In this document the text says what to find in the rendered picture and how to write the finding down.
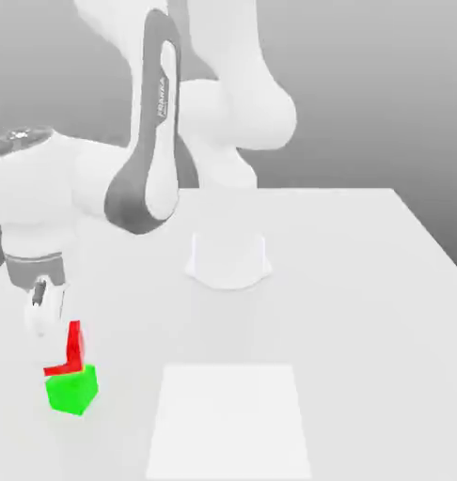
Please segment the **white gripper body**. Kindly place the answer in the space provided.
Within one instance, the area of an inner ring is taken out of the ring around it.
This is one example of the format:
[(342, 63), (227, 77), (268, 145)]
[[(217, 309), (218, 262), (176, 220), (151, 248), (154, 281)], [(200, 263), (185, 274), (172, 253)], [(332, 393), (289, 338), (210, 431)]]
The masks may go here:
[(68, 285), (35, 284), (27, 294), (24, 324), (32, 337), (44, 337), (62, 321)]

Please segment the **small red cube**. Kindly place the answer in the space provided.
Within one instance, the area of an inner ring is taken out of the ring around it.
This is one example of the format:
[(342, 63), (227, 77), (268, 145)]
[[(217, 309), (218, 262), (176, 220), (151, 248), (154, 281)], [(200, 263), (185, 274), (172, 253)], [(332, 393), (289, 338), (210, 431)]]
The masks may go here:
[(86, 350), (80, 320), (71, 320), (67, 325), (63, 325), (50, 341), (50, 350), (41, 362), (45, 377), (83, 370)]

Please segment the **small green cube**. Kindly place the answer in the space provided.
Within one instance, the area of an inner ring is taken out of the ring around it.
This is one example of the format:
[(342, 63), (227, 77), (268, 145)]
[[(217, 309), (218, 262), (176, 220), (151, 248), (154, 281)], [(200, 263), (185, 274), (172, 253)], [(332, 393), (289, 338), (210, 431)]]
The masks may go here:
[(81, 416), (99, 392), (96, 368), (85, 365), (81, 371), (52, 376), (45, 389), (53, 410)]

